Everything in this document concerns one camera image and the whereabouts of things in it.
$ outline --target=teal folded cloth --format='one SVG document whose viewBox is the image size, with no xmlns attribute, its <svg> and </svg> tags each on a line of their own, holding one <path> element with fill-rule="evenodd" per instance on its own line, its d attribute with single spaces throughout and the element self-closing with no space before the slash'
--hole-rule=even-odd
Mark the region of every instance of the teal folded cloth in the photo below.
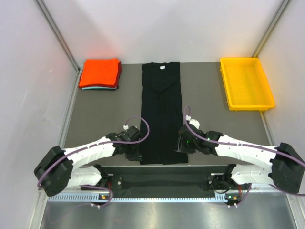
<svg viewBox="0 0 305 229">
<path fill-rule="evenodd" d="M 118 87 L 82 87 L 82 90 L 116 90 Z"/>
</svg>

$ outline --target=metal frame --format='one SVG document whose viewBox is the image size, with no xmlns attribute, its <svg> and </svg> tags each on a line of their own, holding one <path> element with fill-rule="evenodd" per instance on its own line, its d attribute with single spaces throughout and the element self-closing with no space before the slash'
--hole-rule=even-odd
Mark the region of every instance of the metal frame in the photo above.
<svg viewBox="0 0 305 229">
<path fill-rule="evenodd" d="M 62 126 L 61 135 L 58 140 L 59 145 L 63 146 L 66 136 L 67 136 L 68 127 L 69 127 L 69 123 L 70 123 L 70 119 L 71 119 L 71 115 L 72 115 L 72 111 L 73 111 L 73 107 L 74 107 L 74 102 L 75 102 L 75 98 L 76 98 L 76 94 L 77 94 L 78 81 L 79 81 L 79 78 L 81 75 L 81 69 L 78 66 L 77 62 L 75 61 L 72 53 L 70 52 L 68 45 L 66 44 L 63 36 L 61 35 L 56 23 L 54 22 L 52 16 L 50 15 L 43 0 L 34 0 L 34 1 L 37 4 L 39 10 L 42 12 L 46 22 L 50 26 L 50 29 L 53 31 L 57 41 L 59 42 L 59 44 L 61 45 L 61 47 L 63 49 L 63 51 L 67 55 L 69 61 L 71 62 L 71 65 L 77 72 L 73 90 L 72 90 L 71 97 L 70 97 L 70 101 L 69 101 L 69 105 L 68 105 L 68 108 L 66 111 L 65 120 L 64 120 L 64 123 Z M 270 38 L 273 30 L 275 29 L 276 25 L 278 24 L 280 18 L 282 17 L 284 11 L 287 9 L 290 2 L 291 2 L 291 0 L 283 0 L 278 11 L 276 12 L 275 16 L 273 17 L 270 25 L 268 26 L 265 34 L 263 35 L 262 39 L 260 40 L 260 42 L 253 54 L 253 57 L 258 57 L 258 55 L 260 54 L 260 52 L 262 51 L 266 42 Z M 272 131 L 270 129 L 270 125 L 268 123 L 268 119 L 267 119 L 265 113 L 261 112 L 261 116 L 262 116 L 262 121 L 264 123 L 267 136 L 268 136 L 268 140 L 271 145 L 275 145 L 274 137 L 272 135 Z M 266 185 L 253 186 L 253 189 L 251 192 L 257 192 L 257 191 L 276 192 L 276 190 L 274 190 L 273 188 L 270 188 L 269 186 L 266 186 Z M 304 204 L 303 204 L 301 198 L 296 197 L 296 196 L 291 196 L 291 195 L 287 195 L 287 198 L 288 198 L 289 205 L 290 205 L 290 208 L 291 208 L 292 214 L 294 216 L 297 227 L 300 229 L 305 228 L 305 207 L 304 207 Z M 37 196 L 35 198 L 34 211 L 33 211 L 32 217 L 30 219 L 29 226 L 28 226 L 29 229 L 39 229 L 41 227 L 41 222 L 42 222 L 47 200 L 48 200 L 48 197 L 46 196 L 44 191 L 39 190 L 37 193 Z"/>
</svg>

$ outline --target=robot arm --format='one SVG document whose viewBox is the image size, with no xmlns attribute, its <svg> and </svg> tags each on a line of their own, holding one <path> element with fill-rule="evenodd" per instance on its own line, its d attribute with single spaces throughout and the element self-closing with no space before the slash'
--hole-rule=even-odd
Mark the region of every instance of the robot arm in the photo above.
<svg viewBox="0 0 305 229">
<path fill-rule="evenodd" d="M 56 165 L 44 178 L 41 183 L 46 194 L 54 196 L 65 188 L 81 185 L 93 185 L 104 187 L 108 183 L 108 175 L 99 165 L 84 167 L 90 162 L 104 157 L 111 157 L 118 154 L 134 155 L 137 153 L 135 146 L 129 144 L 116 144 L 105 142 L 135 142 L 142 137 L 142 133 L 131 126 L 119 134 L 111 133 L 101 139 L 75 148 L 61 149 L 55 146 L 47 153 L 34 170 L 38 180 L 46 173 L 58 159 L 66 157 Z"/>
<path fill-rule="evenodd" d="M 212 180 L 213 187 L 230 189 L 231 186 L 260 183 L 275 185 L 290 193 L 299 192 L 304 168 L 286 157 L 263 149 L 280 151 L 303 161 L 289 144 L 281 143 L 279 147 L 260 146 L 215 131 L 204 133 L 199 130 L 199 122 L 195 119 L 189 120 L 189 126 L 195 133 L 208 141 L 197 138 L 184 125 L 179 130 L 177 152 L 194 153 L 197 150 L 204 154 L 228 156 L 251 164 L 228 165 L 222 177 Z M 217 144 L 209 142 L 209 140 L 225 144 Z"/>
</svg>

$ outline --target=yellow basket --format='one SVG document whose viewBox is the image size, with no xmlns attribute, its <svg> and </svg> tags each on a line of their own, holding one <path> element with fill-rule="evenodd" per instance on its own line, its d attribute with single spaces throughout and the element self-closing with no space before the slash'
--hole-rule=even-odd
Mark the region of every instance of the yellow basket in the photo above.
<svg viewBox="0 0 305 229">
<path fill-rule="evenodd" d="M 274 98 L 258 58 L 222 58 L 220 71 L 231 111 L 263 111 L 275 107 Z"/>
</svg>

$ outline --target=yellow plastic bin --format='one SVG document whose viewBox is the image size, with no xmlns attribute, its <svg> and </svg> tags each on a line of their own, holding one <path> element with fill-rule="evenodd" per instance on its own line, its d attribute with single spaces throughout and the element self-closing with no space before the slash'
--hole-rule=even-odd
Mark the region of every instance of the yellow plastic bin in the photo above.
<svg viewBox="0 0 305 229">
<path fill-rule="evenodd" d="M 258 58 L 222 58 L 220 71 L 231 111 L 263 111 L 275 107 L 274 98 Z"/>
</svg>

